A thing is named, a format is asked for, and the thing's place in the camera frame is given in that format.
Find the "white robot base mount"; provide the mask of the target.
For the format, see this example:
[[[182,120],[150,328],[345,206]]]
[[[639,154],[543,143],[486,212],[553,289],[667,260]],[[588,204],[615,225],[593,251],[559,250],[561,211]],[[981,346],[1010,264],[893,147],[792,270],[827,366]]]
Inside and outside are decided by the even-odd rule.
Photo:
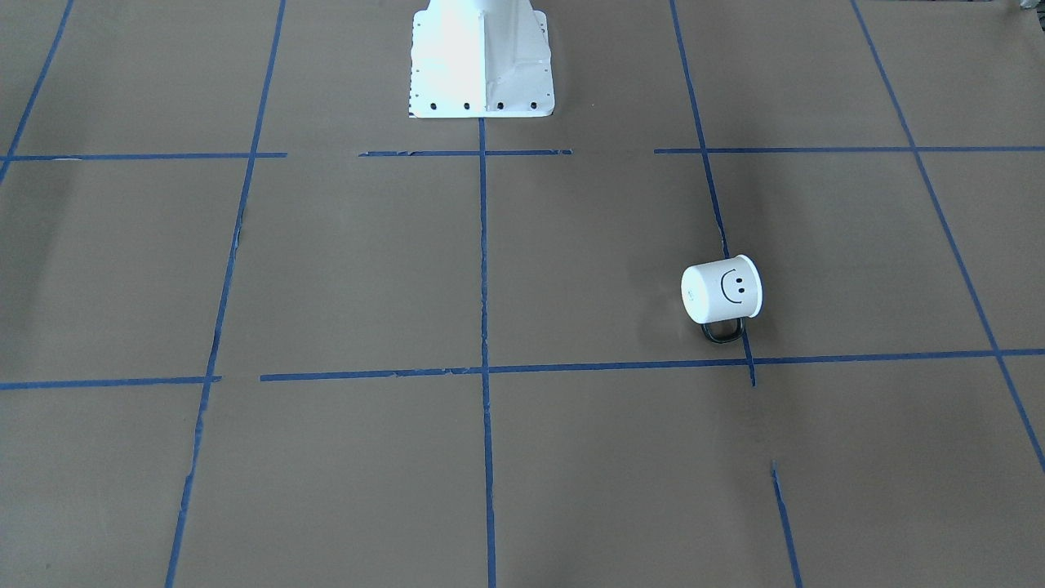
[[[556,107],[549,22],[530,1],[429,1],[411,22],[408,115],[548,117]]]

